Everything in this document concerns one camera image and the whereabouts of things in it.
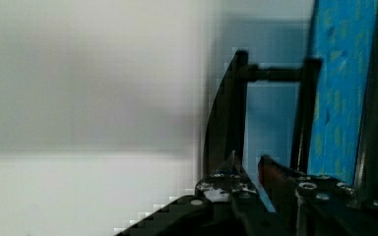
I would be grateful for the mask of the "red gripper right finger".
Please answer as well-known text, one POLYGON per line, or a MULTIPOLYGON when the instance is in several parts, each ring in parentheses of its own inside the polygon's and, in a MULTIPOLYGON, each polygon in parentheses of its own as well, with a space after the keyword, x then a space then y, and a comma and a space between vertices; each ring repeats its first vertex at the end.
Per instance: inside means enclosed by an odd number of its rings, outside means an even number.
POLYGON ((260 158, 258 171, 259 182, 279 214, 283 225, 290 234, 295 234, 297 173, 266 154, 260 158))

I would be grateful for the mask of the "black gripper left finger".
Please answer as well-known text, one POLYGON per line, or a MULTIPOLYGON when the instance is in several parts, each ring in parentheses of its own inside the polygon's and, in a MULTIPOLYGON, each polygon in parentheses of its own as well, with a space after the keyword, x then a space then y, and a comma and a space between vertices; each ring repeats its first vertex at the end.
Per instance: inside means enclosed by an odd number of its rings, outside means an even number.
POLYGON ((235 150, 196 184, 195 195, 213 205, 214 223, 209 227, 228 236, 276 236, 276 214, 262 202, 235 150))

